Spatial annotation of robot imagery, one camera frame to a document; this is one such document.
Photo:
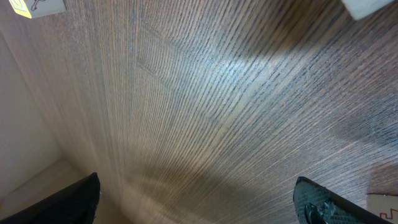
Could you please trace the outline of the yellow S wooden block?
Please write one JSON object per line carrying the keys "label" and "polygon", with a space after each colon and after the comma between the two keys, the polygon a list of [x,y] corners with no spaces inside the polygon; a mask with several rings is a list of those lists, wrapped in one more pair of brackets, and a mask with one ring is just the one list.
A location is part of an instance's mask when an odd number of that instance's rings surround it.
{"label": "yellow S wooden block", "polygon": [[9,0],[14,12],[29,19],[66,11],[63,0]]}

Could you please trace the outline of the green edged picture block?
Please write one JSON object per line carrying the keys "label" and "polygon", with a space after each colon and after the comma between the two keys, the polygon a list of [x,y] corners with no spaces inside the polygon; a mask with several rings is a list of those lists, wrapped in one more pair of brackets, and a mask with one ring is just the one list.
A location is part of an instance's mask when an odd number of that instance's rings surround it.
{"label": "green edged picture block", "polygon": [[380,10],[394,0],[341,0],[350,16],[358,21]]}

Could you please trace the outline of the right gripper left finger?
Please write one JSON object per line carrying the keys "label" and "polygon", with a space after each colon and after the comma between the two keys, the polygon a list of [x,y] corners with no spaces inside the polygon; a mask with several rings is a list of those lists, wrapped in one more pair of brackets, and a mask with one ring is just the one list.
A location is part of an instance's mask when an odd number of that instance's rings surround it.
{"label": "right gripper left finger", "polygon": [[1,220],[1,224],[92,224],[100,200],[96,172],[36,204]]}

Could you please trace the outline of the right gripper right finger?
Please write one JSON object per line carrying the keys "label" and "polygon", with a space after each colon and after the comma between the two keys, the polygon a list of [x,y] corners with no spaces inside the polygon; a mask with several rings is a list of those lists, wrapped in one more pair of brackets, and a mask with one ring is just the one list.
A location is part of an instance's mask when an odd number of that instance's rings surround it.
{"label": "right gripper right finger", "polygon": [[293,202],[300,224],[385,224],[386,222],[306,177],[297,179]]}

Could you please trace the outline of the red edged animal block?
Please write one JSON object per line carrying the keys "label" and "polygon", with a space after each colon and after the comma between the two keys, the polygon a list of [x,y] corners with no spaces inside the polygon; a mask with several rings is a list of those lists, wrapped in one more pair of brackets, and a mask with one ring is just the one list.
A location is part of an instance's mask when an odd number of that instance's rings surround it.
{"label": "red edged animal block", "polygon": [[368,194],[367,210],[379,218],[382,218],[390,223],[397,224],[397,196]]}

